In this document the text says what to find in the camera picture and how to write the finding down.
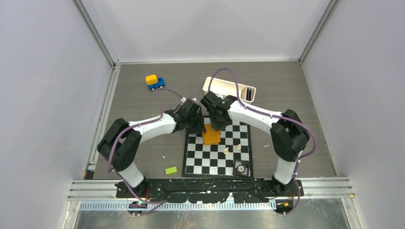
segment white plastic tray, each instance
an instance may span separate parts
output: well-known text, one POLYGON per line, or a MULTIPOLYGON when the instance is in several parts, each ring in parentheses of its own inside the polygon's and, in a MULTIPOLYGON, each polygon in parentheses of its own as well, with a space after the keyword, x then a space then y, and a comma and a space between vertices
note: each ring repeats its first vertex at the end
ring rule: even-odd
MULTIPOLYGON (((208 85, 210 84, 210 80, 211 77, 207 77, 205 79, 204 86, 202 87, 204 94, 208 93, 208 85)), ((239 87, 239 97, 241 98, 241 100, 248 104, 251 104, 255 100, 256 88, 240 83, 238 83, 238 87, 239 87), (251 100, 246 100, 246 94, 248 89, 252 90, 251 100)), ((213 82, 211 83, 211 91, 214 92, 215 94, 220 94, 223 97, 226 97, 227 95, 236 96, 236 85, 234 82, 214 78, 213 82)))

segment green block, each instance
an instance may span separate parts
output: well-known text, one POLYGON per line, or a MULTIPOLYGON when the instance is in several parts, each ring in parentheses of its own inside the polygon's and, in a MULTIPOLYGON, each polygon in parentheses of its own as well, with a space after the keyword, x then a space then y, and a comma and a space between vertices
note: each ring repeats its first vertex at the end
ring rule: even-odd
POLYGON ((166 170, 166 175, 172 174, 172 173, 177 173, 177 167, 171 167, 171 168, 167 168, 166 170))

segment checkered board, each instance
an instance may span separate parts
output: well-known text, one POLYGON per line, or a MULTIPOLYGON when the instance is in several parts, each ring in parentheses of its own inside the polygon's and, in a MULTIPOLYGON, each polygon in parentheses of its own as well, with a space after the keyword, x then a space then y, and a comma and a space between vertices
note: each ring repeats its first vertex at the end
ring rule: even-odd
MULTIPOLYGON (((208 123, 210 119, 204 117, 204 124, 208 123)), ((202 138, 202 134, 186 134, 183 177, 253 178, 249 125, 234 121, 221 131, 221 142, 218 145, 205 146, 202 138), (242 146, 241 149, 236 148, 238 144, 242 146), (226 147, 229 148, 228 154, 224 154, 226 147), (234 160, 249 161, 249 177, 233 175, 234 160)))

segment orange component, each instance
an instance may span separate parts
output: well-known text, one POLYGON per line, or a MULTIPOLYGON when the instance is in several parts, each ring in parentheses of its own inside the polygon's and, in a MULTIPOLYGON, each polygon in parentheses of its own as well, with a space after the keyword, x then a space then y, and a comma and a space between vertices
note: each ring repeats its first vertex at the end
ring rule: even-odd
POLYGON ((221 142, 221 131, 213 130, 211 124, 205 124, 206 133, 202 134, 204 145, 217 145, 221 142))

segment toy car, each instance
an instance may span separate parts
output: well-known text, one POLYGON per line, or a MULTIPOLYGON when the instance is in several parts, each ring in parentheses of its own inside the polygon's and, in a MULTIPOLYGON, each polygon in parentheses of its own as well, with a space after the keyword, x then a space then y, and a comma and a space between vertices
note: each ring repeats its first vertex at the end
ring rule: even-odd
POLYGON ((164 79, 157 77, 156 75, 148 75, 145 80, 149 90, 151 91, 154 91, 156 88, 162 88, 166 85, 164 79))

